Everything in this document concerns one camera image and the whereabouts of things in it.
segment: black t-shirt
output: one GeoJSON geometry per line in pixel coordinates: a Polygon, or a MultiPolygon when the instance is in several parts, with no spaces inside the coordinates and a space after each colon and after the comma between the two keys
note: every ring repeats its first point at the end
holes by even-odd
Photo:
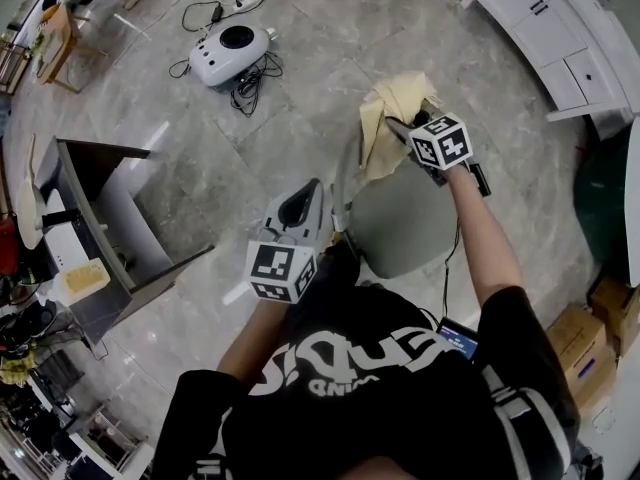
{"type": "Polygon", "coordinates": [[[487,301],[473,362],[434,331],[413,304],[380,288],[292,306],[250,394],[219,372],[180,377],[152,479],[186,479],[214,445],[234,480],[335,478],[375,456],[417,478],[514,478],[481,374],[487,364],[505,384],[540,392],[573,447],[577,411],[522,289],[487,301]]]}

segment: white round device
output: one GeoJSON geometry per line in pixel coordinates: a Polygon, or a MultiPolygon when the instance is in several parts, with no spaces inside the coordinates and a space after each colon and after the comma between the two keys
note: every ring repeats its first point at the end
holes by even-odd
{"type": "Polygon", "coordinates": [[[228,27],[191,50],[189,65],[205,85],[222,85],[267,53],[273,32],[245,25],[228,27]]]}

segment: forearm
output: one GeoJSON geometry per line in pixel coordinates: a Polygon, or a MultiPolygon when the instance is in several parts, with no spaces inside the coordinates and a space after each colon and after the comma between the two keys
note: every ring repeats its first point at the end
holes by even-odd
{"type": "Polygon", "coordinates": [[[456,166],[447,179],[460,219],[473,287],[482,307],[497,291],[522,286],[522,274],[507,236],[467,170],[456,166]]]}
{"type": "Polygon", "coordinates": [[[289,305],[260,300],[240,334],[222,356],[218,371],[238,379],[248,389],[275,351],[289,305]]]}

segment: yellow cloth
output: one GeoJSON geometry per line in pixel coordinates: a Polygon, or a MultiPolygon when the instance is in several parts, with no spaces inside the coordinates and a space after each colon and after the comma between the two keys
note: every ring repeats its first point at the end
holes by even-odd
{"type": "Polygon", "coordinates": [[[411,148],[398,140],[384,118],[413,122],[424,100],[440,107],[436,90],[424,73],[409,72],[378,82],[360,105],[364,136],[362,164],[366,181],[384,178],[395,171],[411,148]]]}
{"type": "Polygon", "coordinates": [[[0,380],[4,384],[22,384],[29,378],[29,372],[36,366],[33,350],[29,352],[27,357],[22,359],[3,359],[2,369],[0,370],[0,380]]]}

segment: black circular lid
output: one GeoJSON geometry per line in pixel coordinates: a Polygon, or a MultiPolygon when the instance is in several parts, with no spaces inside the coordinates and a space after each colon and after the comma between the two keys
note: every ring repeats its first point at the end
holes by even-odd
{"type": "Polygon", "coordinates": [[[236,25],[229,27],[220,34],[220,44],[230,50],[238,50],[244,48],[253,41],[253,30],[249,27],[236,25]]]}

